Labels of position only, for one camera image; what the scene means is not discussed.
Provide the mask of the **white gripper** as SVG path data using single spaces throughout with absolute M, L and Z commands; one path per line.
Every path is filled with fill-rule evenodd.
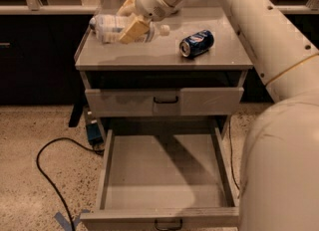
M 150 19 L 153 21 L 161 21 L 172 14 L 177 4 L 181 1 L 182 0 L 126 0 L 117 12 L 118 16 L 130 16 L 127 26 L 120 33 L 119 42 L 122 44 L 133 42 L 150 29 Z

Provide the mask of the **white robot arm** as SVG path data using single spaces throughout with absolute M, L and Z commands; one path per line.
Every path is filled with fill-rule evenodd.
M 182 0 L 127 0 L 122 40 L 170 15 Z M 242 151 L 238 231 L 319 231 L 319 54 L 269 0 L 218 0 L 248 45 L 274 104 Z

